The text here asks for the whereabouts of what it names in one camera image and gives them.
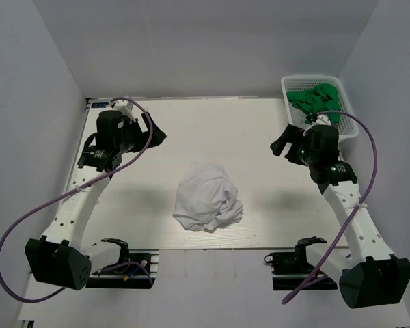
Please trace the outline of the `white t shirt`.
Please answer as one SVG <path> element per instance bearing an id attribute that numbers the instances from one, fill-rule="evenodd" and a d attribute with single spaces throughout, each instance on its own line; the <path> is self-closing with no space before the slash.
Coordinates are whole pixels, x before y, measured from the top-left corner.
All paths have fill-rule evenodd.
<path id="1" fill-rule="evenodd" d="M 212 233 L 242 217 L 238 189 L 224 166 L 193 159 L 179 182 L 173 218 L 187 231 Z"/>

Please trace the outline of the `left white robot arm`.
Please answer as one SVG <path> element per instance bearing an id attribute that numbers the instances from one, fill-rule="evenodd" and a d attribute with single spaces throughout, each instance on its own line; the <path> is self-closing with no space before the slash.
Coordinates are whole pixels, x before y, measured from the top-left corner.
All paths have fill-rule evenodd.
<path id="1" fill-rule="evenodd" d="M 96 132 L 86 140 L 77 161 L 70 195 L 39 239 L 29 239 L 25 255 L 37 282 L 82 289 L 97 271 L 125 272 L 131 264 L 128 244 L 104 238 L 82 248 L 90 216 L 126 153 L 141 153 L 160 145 L 166 135 L 148 112 L 142 113 L 146 131 L 129 110 L 105 110 L 96 120 Z"/>

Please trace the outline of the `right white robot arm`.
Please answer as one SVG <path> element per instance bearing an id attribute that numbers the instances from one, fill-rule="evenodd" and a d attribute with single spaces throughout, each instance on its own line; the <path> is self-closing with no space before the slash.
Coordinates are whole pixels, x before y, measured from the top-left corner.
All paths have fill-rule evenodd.
<path id="1" fill-rule="evenodd" d="M 301 285 L 309 286 L 317 273 L 323 273 L 336 283 L 350 308 L 397 304 L 410 280 L 410 262 L 398 258 L 381 237 L 355 172 L 339 158 L 338 142 L 333 126 L 316 125 L 305 131 L 289 124 L 271 144 L 275 156 L 290 145 L 286 159 L 308 167 L 340 224 L 332 243 L 317 237 L 298 241 L 295 264 L 308 273 Z"/>

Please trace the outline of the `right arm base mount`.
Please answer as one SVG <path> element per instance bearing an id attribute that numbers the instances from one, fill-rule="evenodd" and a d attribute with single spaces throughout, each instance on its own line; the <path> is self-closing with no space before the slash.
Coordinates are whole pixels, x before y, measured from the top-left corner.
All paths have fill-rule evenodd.
<path id="1" fill-rule="evenodd" d="M 303 238 L 298 240 L 295 248 L 292 251 L 273 252 L 264 257 L 264 263 L 271 265 L 272 267 L 274 291 L 291 291 L 304 281 L 305 277 L 314 268 L 314 265 L 311 265 L 309 264 L 309 262 L 307 262 L 306 247 L 315 244 L 324 246 L 324 244 L 327 244 L 327 241 L 317 236 Z M 332 263 L 333 259 L 340 259 L 341 262 L 339 262 L 340 264 L 338 266 L 344 268 L 345 264 L 348 265 L 348 258 L 342 257 L 342 255 L 343 254 L 336 251 L 336 257 L 334 258 L 334 252 L 331 253 L 325 264 Z M 326 275 L 320 269 L 316 272 L 311 281 L 318 278 L 322 278 L 321 281 L 306 286 L 303 290 L 338 289 L 335 281 L 330 277 L 326 277 Z"/>

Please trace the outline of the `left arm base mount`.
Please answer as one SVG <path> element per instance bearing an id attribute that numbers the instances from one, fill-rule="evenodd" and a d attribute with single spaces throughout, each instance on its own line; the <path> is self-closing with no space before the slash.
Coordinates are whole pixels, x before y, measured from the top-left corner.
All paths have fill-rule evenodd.
<path id="1" fill-rule="evenodd" d="M 81 252 L 92 265 L 86 288 L 150 289 L 156 279 L 158 251 L 132 250 L 126 241 L 104 238 Z"/>

